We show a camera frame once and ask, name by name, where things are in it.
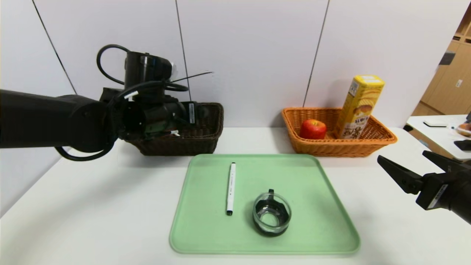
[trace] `red apple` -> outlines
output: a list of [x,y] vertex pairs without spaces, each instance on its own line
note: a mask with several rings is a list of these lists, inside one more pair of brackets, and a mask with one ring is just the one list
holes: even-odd
[[305,120],[301,125],[299,136],[304,139],[324,139],[327,126],[318,120]]

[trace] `cardboard box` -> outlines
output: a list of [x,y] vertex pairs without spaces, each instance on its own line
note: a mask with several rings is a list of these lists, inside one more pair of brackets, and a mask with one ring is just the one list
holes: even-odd
[[383,80],[375,75],[357,75],[353,78],[334,129],[335,137],[360,138],[383,87]]

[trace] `glass cup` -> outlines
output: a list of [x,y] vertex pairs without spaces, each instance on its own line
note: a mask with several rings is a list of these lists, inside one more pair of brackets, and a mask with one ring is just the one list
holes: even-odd
[[291,208],[285,198],[269,190],[255,199],[253,223],[263,235],[274,237],[283,234],[291,220]]

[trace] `tray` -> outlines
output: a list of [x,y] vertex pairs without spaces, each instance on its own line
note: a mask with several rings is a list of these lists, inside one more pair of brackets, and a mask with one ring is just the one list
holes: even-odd
[[[237,163],[235,202],[226,215],[230,163]],[[274,189],[292,208],[283,235],[255,230],[252,206]],[[310,155],[198,155],[188,167],[170,245],[184,254],[350,254],[359,235],[319,161]]]

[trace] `white desk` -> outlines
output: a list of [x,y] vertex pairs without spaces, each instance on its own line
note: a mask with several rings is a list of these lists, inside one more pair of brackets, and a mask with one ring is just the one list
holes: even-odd
[[[469,264],[471,225],[424,211],[376,163],[440,172],[402,129],[366,158],[320,161],[361,237],[346,257],[182,255],[168,243],[191,157],[144,157],[119,141],[103,158],[61,159],[1,219],[2,265]],[[282,128],[225,128],[216,153],[291,153]]]
[[449,126],[458,126],[466,121],[466,115],[412,116],[407,120],[407,124],[438,144],[454,158],[471,159],[471,151],[462,151],[453,143],[454,141],[469,140],[468,137],[462,136],[448,127],[428,127],[423,123],[425,119],[438,119]]

